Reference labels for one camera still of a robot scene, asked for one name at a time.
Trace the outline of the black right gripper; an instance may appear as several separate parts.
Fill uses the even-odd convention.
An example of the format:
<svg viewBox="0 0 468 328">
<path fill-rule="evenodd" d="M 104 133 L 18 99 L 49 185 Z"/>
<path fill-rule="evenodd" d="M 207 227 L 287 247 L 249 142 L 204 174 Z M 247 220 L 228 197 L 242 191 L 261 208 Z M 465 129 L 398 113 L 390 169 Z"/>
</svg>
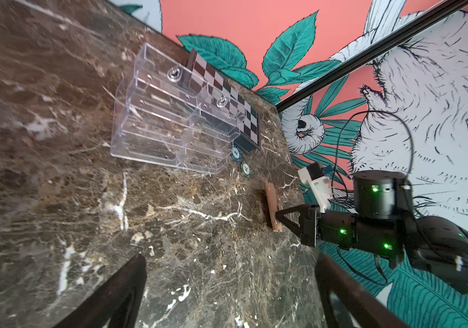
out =
<svg viewBox="0 0 468 328">
<path fill-rule="evenodd" d="M 301 210 L 302 205 L 278 210 L 276 219 L 294 233 L 296 237 L 299 237 L 302 245 L 317 247 L 319 239 L 319 206 L 306 204 L 302 214 Z"/>
</svg>

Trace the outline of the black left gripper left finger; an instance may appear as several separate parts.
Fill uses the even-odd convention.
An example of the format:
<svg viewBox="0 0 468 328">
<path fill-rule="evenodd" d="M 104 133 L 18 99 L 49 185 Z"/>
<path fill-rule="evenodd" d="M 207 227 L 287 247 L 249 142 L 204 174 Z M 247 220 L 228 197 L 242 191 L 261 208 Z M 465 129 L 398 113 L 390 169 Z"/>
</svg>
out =
<svg viewBox="0 0 468 328">
<path fill-rule="evenodd" d="M 146 259 L 137 254 L 56 326 L 134 327 L 146 279 Z"/>
</svg>

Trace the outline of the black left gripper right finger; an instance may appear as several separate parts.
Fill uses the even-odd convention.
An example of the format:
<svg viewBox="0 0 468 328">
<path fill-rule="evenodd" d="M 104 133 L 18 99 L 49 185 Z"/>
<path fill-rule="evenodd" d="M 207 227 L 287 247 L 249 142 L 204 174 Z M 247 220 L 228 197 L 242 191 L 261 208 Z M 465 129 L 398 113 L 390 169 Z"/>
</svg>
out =
<svg viewBox="0 0 468 328">
<path fill-rule="evenodd" d="M 328 327 L 406 327 L 329 256 L 318 257 L 315 275 Z"/>
</svg>

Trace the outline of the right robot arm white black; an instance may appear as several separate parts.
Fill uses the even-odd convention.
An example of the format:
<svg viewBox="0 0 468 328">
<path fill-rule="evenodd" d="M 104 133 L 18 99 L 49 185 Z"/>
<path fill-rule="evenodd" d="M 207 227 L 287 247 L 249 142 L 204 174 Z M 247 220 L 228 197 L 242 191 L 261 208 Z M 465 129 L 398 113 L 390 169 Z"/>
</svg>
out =
<svg viewBox="0 0 468 328">
<path fill-rule="evenodd" d="M 366 170 L 354 174 L 355 213 L 303 204 L 279 210 L 275 218 L 303 245 L 333 243 L 388 260 L 395 269 L 408 260 L 414 269 L 437 276 L 468 293 L 468 231 L 443 217 L 416 219 L 406 174 Z"/>
</svg>

